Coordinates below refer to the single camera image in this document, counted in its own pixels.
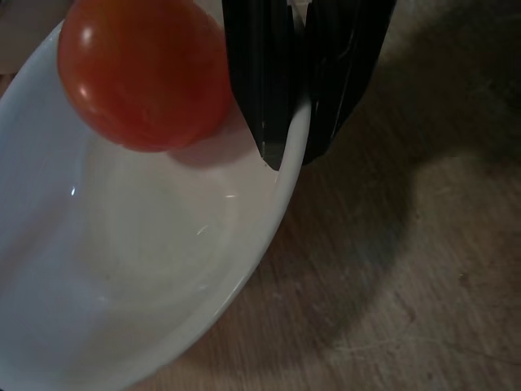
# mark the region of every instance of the wooden table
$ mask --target wooden table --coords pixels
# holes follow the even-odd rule
[[[252,279],[129,391],[521,389],[520,12],[399,1]]]

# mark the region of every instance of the black plastic object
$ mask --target black plastic object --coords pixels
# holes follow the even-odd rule
[[[323,155],[370,79],[396,0],[313,0],[308,61],[287,0],[222,0],[230,80],[260,155],[278,169],[296,98],[309,85],[304,162]]]
[[[396,0],[313,0],[306,16],[311,126],[304,163],[326,153],[360,101]]]
[[[293,116],[294,28],[286,0],[222,0],[230,81],[260,155],[279,169]]]

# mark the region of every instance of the tomato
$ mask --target tomato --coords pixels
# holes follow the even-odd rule
[[[224,33],[192,0],[76,0],[58,71],[82,119],[138,151],[212,134],[232,99]]]

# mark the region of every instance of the bowl rim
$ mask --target bowl rim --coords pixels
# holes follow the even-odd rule
[[[31,83],[32,73],[43,62],[52,58],[48,55],[49,51],[56,51],[57,49],[62,23],[58,24],[46,40],[34,51],[8,87],[0,100],[0,121],[3,112],[9,112],[12,108],[23,104],[24,94]],[[147,378],[181,356],[222,316],[261,261],[286,212],[302,166],[310,117],[311,103],[309,98],[306,97],[300,102],[290,124],[282,164],[278,171],[274,192],[270,198],[271,210],[269,213],[263,214],[263,218],[256,222],[252,230],[259,232],[260,235],[256,235],[256,239],[248,246],[244,243],[237,244],[240,247],[240,252],[252,254],[251,260],[240,262],[230,268],[230,272],[216,285],[215,293],[202,305],[196,307],[182,324],[172,330],[165,338],[155,345],[151,345],[138,356],[128,358],[114,366],[110,370],[112,372],[110,376],[93,379],[88,383],[74,384],[75,389],[78,391],[125,389],[125,387]],[[38,384],[34,380],[27,379],[27,373],[24,374],[23,380],[9,379],[7,376],[9,371],[4,371],[2,367],[0,367],[0,374],[2,374],[2,387],[6,390],[56,391],[56,387],[61,389],[61,387],[70,385],[70,383],[61,384],[59,380],[56,384]]]

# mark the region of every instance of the cherry tomato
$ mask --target cherry tomato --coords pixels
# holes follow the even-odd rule
[[[76,0],[58,71],[83,120],[138,151],[210,135],[232,99],[224,33],[192,0]]]

